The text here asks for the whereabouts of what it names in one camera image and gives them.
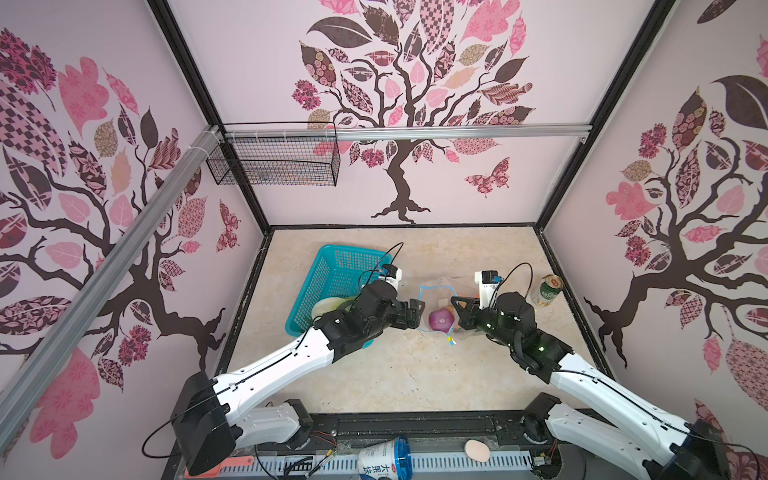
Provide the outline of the teal plastic basket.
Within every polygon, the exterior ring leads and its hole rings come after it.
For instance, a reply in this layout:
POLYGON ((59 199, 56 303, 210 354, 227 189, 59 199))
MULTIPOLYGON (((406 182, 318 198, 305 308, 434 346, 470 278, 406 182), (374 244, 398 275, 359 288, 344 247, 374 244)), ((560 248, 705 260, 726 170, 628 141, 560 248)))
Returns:
POLYGON ((369 276, 379 278, 374 269, 391 261, 390 253, 378 250, 333 244, 321 247, 286 320, 286 333, 300 337, 310 326, 311 311, 319 301, 355 297, 369 276))

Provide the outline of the clear zip bag blue zipper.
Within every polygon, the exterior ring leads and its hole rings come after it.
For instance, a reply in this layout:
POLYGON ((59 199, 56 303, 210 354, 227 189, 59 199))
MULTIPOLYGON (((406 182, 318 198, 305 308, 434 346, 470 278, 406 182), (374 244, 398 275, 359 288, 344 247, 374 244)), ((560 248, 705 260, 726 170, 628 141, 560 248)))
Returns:
POLYGON ((458 310, 451 303, 453 297, 476 298, 478 287, 471 277, 440 277, 421 282, 417 299, 425 305, 419 331, 438 339, 441 345, 454 346, 478 330, 459 326, 458 310))

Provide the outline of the purple onion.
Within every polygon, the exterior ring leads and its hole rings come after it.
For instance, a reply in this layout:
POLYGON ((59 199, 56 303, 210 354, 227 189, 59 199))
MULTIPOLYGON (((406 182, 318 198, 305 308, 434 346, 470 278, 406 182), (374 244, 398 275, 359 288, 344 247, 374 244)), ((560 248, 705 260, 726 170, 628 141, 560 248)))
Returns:
POLYGON ((432 331, 449 333, 455 322, 455 311, 452 307, 442 307, 428 315, 428 326, 432 331))

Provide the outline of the green lettuce cabbage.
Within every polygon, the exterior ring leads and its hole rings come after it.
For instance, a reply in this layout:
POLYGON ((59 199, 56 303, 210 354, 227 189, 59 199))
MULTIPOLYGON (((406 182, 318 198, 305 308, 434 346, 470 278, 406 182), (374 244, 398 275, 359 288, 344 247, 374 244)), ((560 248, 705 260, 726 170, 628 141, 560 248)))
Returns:
POLYGON ((319 300, 311 309, 310 319, 321 317, 325 313, 347 308, 354 300, 354 297, 328 297, 319 300))

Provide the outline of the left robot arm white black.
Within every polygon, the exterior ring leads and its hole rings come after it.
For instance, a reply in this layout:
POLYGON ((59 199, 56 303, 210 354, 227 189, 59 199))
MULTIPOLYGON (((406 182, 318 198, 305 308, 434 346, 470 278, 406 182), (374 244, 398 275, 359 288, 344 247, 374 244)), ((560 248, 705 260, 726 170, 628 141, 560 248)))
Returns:
POLYGON ((297 448, 314 422, 299 400, 264 401, 303 376, 360 350, 387 328, 417 329, 425 304, 400 301, 376 280, 346 305, 321 314, 298 339, 262 359, 214 378, 199 371, 183 384, 169 418, 187 474, 200 476, 235 450, 263 443, 297 448))

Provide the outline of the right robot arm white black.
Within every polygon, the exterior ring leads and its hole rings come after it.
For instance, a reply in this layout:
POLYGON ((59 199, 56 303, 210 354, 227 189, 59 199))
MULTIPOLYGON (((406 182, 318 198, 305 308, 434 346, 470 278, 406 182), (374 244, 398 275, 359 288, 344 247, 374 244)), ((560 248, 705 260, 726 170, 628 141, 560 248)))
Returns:
POLYGON ((508 348, 527 373, 589 405, 596 416, 578 412, 542 393, 525 409, 527 438, 552 438, 580 447, 637 479, 729 479, 734 445, 713 425, 690 423, 641 398, 601 373, 568 344, 537 326, 535 310, 517 292, 451 304, 465 330, 480 330, 508 348))

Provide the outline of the green drink can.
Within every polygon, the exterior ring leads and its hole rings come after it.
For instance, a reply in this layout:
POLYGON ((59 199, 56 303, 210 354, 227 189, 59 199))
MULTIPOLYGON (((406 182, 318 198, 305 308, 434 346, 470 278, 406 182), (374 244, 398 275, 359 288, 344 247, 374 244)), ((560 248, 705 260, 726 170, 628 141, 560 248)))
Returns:
POLYGON ((544 276, 533 288, 530 299, 539 307, 549 306, 562 292, 563 280, 554 274, 544 276))

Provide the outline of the white blue yogurt cup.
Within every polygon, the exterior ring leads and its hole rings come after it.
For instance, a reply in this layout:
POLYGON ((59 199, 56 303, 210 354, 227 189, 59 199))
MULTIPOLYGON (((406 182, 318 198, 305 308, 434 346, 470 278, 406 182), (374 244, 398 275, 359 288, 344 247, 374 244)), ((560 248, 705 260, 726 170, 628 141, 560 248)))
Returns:
POLYGON ((413 462, 409 441, 403 437, 362 448, 357 457, 357 471, 367 480, 411 480, 413 462))

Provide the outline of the red plastic scoop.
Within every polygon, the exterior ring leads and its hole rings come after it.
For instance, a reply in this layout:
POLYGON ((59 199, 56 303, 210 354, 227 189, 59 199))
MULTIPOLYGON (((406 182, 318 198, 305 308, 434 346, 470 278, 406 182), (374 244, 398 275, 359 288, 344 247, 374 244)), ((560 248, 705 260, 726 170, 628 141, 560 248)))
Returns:
POLYGON ((183 478, 184 479, 216 478, 225 468, 250 467, 250 466, 253 466, 254 463, 255 463, 255 457, 253 455, 228 457, 218 465, 214 466, 213 468, 199 475, 191 475, 188 471, 185 471, 183 478))

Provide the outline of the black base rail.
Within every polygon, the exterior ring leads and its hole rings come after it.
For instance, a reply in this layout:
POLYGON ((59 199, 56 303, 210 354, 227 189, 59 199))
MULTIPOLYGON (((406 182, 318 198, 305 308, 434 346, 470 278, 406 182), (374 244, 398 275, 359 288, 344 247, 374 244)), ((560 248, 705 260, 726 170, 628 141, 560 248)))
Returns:
POLYGON ((479 412, 408 412, 372 414, 310 414, 291 399, 278 407, 258 407, 244 426, 230 425, 226 409, 210 401, 177 408, 169 420, 179 454, 188 471, 202 475, 239 449, 265 445, 278 452, 302 452, 347 441, 370 446, 397 436, 407 440, 497 439, 500 445, 544 448, 566 442, 606 458, 626 439, 632 454, 640 455, 639 470, 651 478, 672 477, 672 463, 688 433, 685 422, 665 420, 650 408, 633 408, 639 428, 621 431, 615 420, 595 417, 593 411, 567 412, 560 399, 539 394, 525 409, 479 412))

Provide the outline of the aluminium rail back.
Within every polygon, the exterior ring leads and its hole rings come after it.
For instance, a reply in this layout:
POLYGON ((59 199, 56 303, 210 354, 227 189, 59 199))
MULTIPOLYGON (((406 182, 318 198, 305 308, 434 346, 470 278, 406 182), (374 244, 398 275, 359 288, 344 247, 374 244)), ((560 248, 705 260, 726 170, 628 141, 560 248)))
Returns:
POLYGON ((460 138, 530 138, 530 137, 577 137, 589 136, 592 126, 588 124, 520 124, 520 125, 470 125, 438 127, 385 127, 385 128, 330 128, 256 129, 232 130, 225 134, 227 140, 277 139, 312 141, 373 141, 373 140, 438 140, 460 138))

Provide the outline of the aluminium rail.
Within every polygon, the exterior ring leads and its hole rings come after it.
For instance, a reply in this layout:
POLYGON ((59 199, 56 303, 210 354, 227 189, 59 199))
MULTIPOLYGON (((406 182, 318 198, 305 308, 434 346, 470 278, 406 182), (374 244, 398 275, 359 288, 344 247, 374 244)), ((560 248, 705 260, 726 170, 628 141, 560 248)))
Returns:
POLYGON ((195 171, 220 140, 221 128, 217 125, 209 125, 200 132, 184 152, 181 164, 166 177, 163 186, 106 256, 104 264, 77 293, 63 317, 1 392, 2 448, 15 437, 195 171))
POLYGON ((520 124, 520 125, 470 125, 438 127, 385 127, 385 128, 330 128, 256 129, 232 130, 225 134, 227 140, 277 139, 312 141, 373 141, 373 140, 438 140, 460 138, 530 138, 530 137, 577 137, 589 136, 592 126, 588 124, 520 124))

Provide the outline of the aluminium rail left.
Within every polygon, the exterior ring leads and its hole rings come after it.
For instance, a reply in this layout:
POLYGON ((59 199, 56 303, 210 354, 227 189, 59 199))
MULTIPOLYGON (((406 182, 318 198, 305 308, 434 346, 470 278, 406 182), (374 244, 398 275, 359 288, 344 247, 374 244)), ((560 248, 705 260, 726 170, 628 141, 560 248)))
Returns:
POLYGON ((200 132, 184 152, 181 164, 166 177, 163 186, 106 256, 104 264, 77 293, 63 317, 1 392, 2 448, 15 437, 195 171, 220 140, 221 128, 217 125, 209 125, 200 132))

